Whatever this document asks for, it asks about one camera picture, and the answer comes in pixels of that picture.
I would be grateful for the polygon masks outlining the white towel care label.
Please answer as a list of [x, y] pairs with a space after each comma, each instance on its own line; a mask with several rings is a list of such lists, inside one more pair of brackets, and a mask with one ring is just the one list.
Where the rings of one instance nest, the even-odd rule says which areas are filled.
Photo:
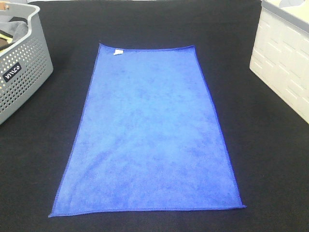
[[115, 51], [114, 51], [113, 55], [114, 55], [114, 56], [116, 56], [116, 55], [121, 55], [121, 54], [123, 54], [123, 53], [124, 53], [124, 51], [123, 51], [123, 50], [120, 50], [120, 49], [115, 49]]

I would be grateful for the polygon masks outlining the yellow cloth in basket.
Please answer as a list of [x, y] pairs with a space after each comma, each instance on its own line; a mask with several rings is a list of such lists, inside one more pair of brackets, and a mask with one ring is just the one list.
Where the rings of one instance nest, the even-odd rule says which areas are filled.
[[0, 45], [4, 46], [6, 44], [11, 44], [12, 43], [12, 38], [10, 36], [7, 36], [5, 34], [0, 34]]

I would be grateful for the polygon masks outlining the blue microfibre towel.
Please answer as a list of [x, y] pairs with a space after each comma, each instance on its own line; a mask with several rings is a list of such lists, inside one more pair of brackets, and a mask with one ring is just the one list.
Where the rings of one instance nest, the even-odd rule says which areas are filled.
[[101, 44], [50, 216], [243, 207], [195, 47]]

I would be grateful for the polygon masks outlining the grey perforated plastic basket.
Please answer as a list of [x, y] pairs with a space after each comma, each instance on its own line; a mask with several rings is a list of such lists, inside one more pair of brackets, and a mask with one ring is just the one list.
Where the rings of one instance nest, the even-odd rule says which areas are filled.
[[0, 54], [0, 121], [21, 107], [52, 74], [53, 65], [36, 5], [1, 1], [1, 15], [24, 18], [28, 32]]

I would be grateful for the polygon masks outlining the white slotted plastic basket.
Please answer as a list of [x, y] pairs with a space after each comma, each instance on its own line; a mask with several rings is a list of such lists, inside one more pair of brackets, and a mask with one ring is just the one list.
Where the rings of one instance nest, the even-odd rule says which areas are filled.
[[250, 69], [309, 120], [309, 2], [264, 0]]

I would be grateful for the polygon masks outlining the grey cloth in basket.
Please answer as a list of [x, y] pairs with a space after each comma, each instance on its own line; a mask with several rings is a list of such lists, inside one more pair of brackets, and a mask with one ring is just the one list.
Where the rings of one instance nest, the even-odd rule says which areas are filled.
[[15, 43], [28, 32], [28, 25], [24, 21], [1, 22], [0, 33], [12, 39]]

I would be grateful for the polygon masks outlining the black table cloth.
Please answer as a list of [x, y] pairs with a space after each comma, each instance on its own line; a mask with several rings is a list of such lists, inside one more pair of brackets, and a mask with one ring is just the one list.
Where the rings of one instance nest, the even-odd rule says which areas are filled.
[[[54, 71], [0, 127], [3, 232], [306, 232], [309, 126], [249, 68], [258, 0], [37, 1]], [[49, 217], [99, 44], [194, 45], [244, 209]]]

